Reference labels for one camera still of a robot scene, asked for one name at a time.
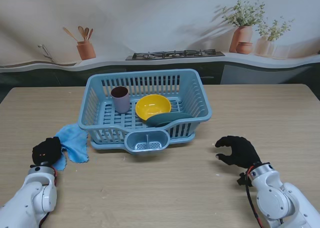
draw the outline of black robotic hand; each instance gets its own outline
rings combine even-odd
[[[244,137],[222,137],[215,143],[215,147],[231,147],[232,154],[230,156],[221,153],[215,156],[228,165],[237,165],[248,169],[256,163],[261,163],[253,145]]]

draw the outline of dark green dish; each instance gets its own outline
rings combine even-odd
[[[193,118],[193,116],[183,112],[166,112],[149,117],[146,121],[148,127],[163,127],[178,119]]]

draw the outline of blue cloth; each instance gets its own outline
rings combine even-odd
[[[61,143],[61,157],[53,164],[58,171],[63,171],[67,165],[67,159],[63,152],[66,151],[69,160],[76,163],[83,163],[89,160],[87,153],[88,133],[80,129],[78,124],[70,124],[62,127],[55,135]]]

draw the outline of wall mural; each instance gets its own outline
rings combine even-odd
[[[0,66],[198,58],[183,51],[207,49],[223,61],[315,63],[319,11],[318,0],[0,0]]]

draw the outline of gas stove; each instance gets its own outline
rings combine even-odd
[[[224,56],[222,52],[216,52],[215,49],[207,50],[184,50],[184,51],[170,51],[170,52],[148,52],[135,53],[129,56],[126,60],[159,60],[172,58],[190,58],[190,57],[216,57]]]

